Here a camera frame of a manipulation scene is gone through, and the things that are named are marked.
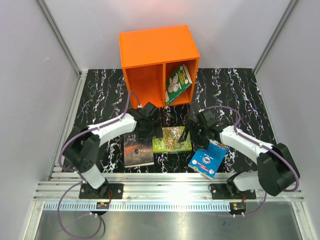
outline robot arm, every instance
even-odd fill
[[[90,129],[91,132],[78,137],[70,144],[63,155],[97,195],[103,195],[108,188],[108,181],[102,176],[96,165],[98,151],[103,144],[130,132],[135,132],[139,141],[161,138],[163,135],[159,111],[150,102],[144,108],[128,109],[122,119],[116,117],[99,124],[89,125],[84,129],[75,126],[66,142],[79,133]]]
[[[236,149],[257,164],[257,171],[236,173],[227,180],[227,188],[232,195],[246,190],[265,190],[268,194],[276,196],[295,182],[292,171],[276,155],[262,146],[274,150],[285,158],[300,177],[290,151],[284,144],[272,145],[238,129],[242,135],[240,136],[233,125],[216,120],[210,109],[198,113],[196,118],[197,120],[187,121],[180,142],[185,141],[190,132],[191,140],[199,148],[208,149],[210,140],[216,140]]]

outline marble pattern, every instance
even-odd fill
[[[121,69],[88,71],[75,125],[85,127],[114,118],[123,112],[127,88]],[[199,110],[224,105],[238,110],[240,128],[256,138],[275,143],[262,96],[250,68],[199,68],[191,104],[160,109],[163,127],[184,126]],[[215,117],[231,123],[236,116],[229,110],[215,110]],[[104,173],[193,173],[188,168],[194,152],[154,154],[154,165],[124,167],[123,137],[116,137],[100,148],[97,166]],[[218,172],[254,171],[257,166],[240,152],[230,148]]]

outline book cover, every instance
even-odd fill
[[[124,167],[140,167],[154,164],[154,153],[151,140],[138,142],[135,133],[124,134]]]
[[[216,175],[228,148],[227,145],[218,143],[217,141],[210,141],[208,150],[197,150],[188,166],[212,180]]]
[[[165,82],[165,104],[171,104],[191,85],[192,80],[188,68],[181,64]]]
[[[190,140],[190,134],[188,134],[186,141],[178,142],[180,136],[184,132],[184,126],[163,127],[163,138],[152,139],[152,149],[154,153],[166,153],[166,152],[181,152],[191,151],[192,144]]]

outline white wall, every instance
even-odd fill
[[[276,136],[288,145],[320,238],[320,1],[302,0],[257,74]]]
[[[0,239],[20,240],[77,81],[36,1],[0,5]]]
[[[45,2],[83,70],[121,68],[120,32],[184,24],[197,45],[201,68],[253,68],[289,4],[289,0]]]

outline orange shelf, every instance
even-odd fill
[[[166,80],[181,64],[187,66],[192,86],[171,105],[192,101],[200,56],[187,25],[122,32],[119,44],[126,86],[143,106],[147,102],[166,106]],[[136,108],[135,97],[130,100]]]

